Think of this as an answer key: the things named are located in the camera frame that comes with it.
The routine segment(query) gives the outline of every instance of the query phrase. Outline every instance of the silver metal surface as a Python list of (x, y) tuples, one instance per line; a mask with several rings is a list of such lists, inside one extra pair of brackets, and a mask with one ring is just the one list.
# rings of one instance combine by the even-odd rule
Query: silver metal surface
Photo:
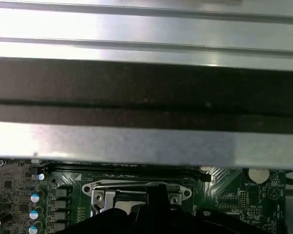
[[(98, 213), (104, 212), (106, 210), (109, 210), (113, 207), (116, 207), (116, 203), (114, 202), (114, 198), (117, 194), (127, 194), (127, 195), (146, 195), (146, 192), (143, 191), (137, 191), (137, 188), (147, 187), (147, 186), (156, 186), (158, 184), (164, 184), (167, 187), (168, 197), (171, 204), (182, 204), (183, 200), (186, 200), (192, 196), (191, 189), (188, 189), (184, 186), (181, 186), (179, 184), (173, 184), (173, 183), (165, 183), (162, 181), (129, 181), (129, 180), (112, 180), (112, 179), (103, 179), (99, 181), (95, 181), (89, 184), (85, 184), (83, 186), (83, 193), (86, 195), (89, 195), (91, 197), (91, 207), (92, 212), (91, 216), (93, 215), (93, 212), (97, 215)], [(145, 204), (145, 201), (132, 201), (122, 203), (122, 201), (119, 201), (118, 204), (119, 208), (126, 211), (128, 214), (130, 213), (132, 205), (137, 204)]]
[(293, 135), (0, 122), (0, 158), (293, 169)]
[(293, 0), (0, 0), (0, 57), (293, 70)]

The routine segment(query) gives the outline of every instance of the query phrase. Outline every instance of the metal bracket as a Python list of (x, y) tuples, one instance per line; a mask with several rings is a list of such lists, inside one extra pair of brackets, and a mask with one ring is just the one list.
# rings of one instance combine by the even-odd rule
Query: metal bracket
[(134, 181), (134, 180), (110, 180), (95, 181), (83, 186), (83, 193), (91, 197), (92, 212), (101, 213), (115, 207), (114, 198), (117, 194), (144, 195), (142, 188), (165, 184), (171, 204), (181, 205), (183, 200), (192, 196), (189, 188), (174, 183), (162, 181)]

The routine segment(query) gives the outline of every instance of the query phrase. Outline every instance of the green circuit board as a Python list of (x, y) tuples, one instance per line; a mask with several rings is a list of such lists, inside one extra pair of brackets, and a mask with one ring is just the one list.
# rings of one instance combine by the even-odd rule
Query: green circuit board
[[(3, 160), (0, 162), (0, 217), (13, 218), (0, 224), (0, 234), (55, 233), (91, 215), (91, 197), (83, 185), (101, 179), (164, 181), (191, 189), (182, 202), (186, 212), (213, 208), (273, 234), (285, 234), (285, 178), (281, 170), (270, 170), (269, 178), (257, 184), (246, 169), (210, 168), (210, 182), (195, 175), (200, 168), (146, 165), (93, 164)], [(33, 195), (39, 195), (39, 201)]]

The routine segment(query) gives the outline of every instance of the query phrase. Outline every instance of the integrated circuit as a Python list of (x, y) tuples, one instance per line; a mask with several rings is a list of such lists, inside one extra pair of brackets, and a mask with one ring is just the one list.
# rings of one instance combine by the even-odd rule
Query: integrated circuit
[(220, 196), (219, 198), (219, 208), (238, 208), (239, 198), (237, 196)]
[(24, 212), (28, 212), (28, 209), (29, 209), (28, 204), (20, 204), (19, 208), (20, 208), (20, 211), (24, 211)]
[(5, 181), (4, 182), (4, 188), (5, 189), (11, 189), (12, 188), (12, 181)]
[(24, 175), (26, 178), (31, 178), (31, 173), (30, 172), (25, 172), (25, 175)]

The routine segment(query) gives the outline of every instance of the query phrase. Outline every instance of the black chip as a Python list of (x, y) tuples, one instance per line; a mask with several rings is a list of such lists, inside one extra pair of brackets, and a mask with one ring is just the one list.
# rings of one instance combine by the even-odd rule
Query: black chip
[(12, 188), (12, 182), (11, 181), (5, 181), (4, 182), (4, 188), (5, 189), (11, 189)]
[(25, 177), (30, 178), (31, 177), (31, 173), (30, 172), (25, 172)]
[(7, 209), (10, 209), (11, 207), (12, 207), (11, 204), (4, 204), (4, 205), (3, 205), (3, 208), (6, 209), (6, 210), (7, 210)]
[(211, 175), (210, 174), (200, 174), (200, 180), (202, 182), (211, 182)]
[(20, 205), (20, 211), (28, 211), (28, 205), (27, 204), (21, 204)]

